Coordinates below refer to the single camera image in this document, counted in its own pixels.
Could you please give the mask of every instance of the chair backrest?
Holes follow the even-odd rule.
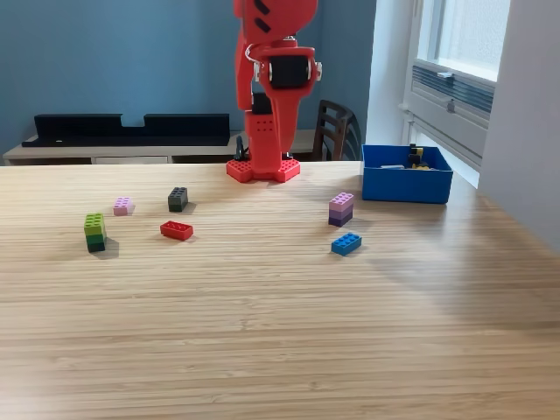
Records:
[[[325,137],[331,139],[332,145],[327,144]],[[350,109],[330,101],[320,102],[313,160],[323,160],[323,145],[327,149],[326,160],[361,160],[360,125]]]

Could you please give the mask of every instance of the red lego brick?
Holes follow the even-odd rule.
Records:
[[[251,168],[251,163],[230,160],[227,162],[227,175],[236,179],[238,182],[249,182],[253,179],[253,169]]]
[[[274,174],[274,180],[276,182],[287,182],[296,175],[299,175],[300,172],[301,164],[296,159],[283,160],[280,171]]]
[[[192,226],[184,225],[183,223],[178,223],[176,221],[168,221],[164,225],[161,225],[160,229],[161,235],[178,239],[180,241],[186,241],[193,236],[194,232]]]

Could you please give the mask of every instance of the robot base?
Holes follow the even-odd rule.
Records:
[[[267,180],[272,179],[283,183],[299,175],[301,165],[297,160],[283,160],[280,171],[273,173],[254,173],[250,162],[238,162],[230,160],[227,162],[227,175],[239,182],[249,182],[252,179]]]

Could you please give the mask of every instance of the blue box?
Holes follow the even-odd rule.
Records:
[[[453,170],[437,147],[424,147],[422,160],[436,171],[418,169],[382,169],[382,165],[404,165],[410,168],[409,146],[364,144],[364,200],[409,201],[445,204],[452,188]]]

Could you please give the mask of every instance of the window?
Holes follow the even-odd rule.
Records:
[[[403,142],[430,133],[480,168],[508,26],[510,0],[415,0]]]
[[[426,0],[418,58],[496,81],[510,0]]]

